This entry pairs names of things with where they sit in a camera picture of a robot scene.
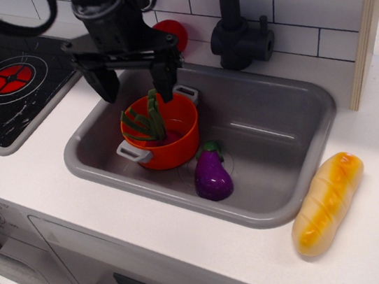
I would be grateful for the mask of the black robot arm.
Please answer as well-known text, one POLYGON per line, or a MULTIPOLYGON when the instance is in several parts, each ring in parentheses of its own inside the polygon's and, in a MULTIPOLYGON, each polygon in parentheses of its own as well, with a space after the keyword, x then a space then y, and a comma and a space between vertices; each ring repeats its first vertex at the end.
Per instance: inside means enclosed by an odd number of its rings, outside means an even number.
POLYGON ((71 0, 87 34, 65 42, 63 51, 99 96, 113 104, 120 90, 117 70, 148 69, 162 100, 170 102, 182 55, 175 34, 143 20, 137 0, 71 0))

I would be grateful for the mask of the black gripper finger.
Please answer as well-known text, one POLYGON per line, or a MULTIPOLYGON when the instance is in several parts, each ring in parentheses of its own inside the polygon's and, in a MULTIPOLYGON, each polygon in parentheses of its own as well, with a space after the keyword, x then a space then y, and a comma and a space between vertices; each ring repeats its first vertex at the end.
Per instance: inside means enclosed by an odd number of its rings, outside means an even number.
POLYGON ((92 89, 104 101, 110 104, 116 102, 117 94, 120 90, 120 81, 115 70, 110 69, 106 64, 79 66, 78 69, 92 89))
POLYGON ((150 73, 156 91, 162 97, 164 103, 173 99, 173 86, 177 82, 177 70, 173 63, 155 62, 150 67, 150 73))

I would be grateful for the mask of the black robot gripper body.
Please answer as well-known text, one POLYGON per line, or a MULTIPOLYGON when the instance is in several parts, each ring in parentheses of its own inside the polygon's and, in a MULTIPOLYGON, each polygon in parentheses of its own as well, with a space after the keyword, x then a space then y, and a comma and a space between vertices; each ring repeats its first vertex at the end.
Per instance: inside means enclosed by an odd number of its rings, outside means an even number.
POLYGON ((137 8, 78 15, 88 33, 64 42, 62 49, 86 69, 180 68, 178 37, 149 27, 137 8))

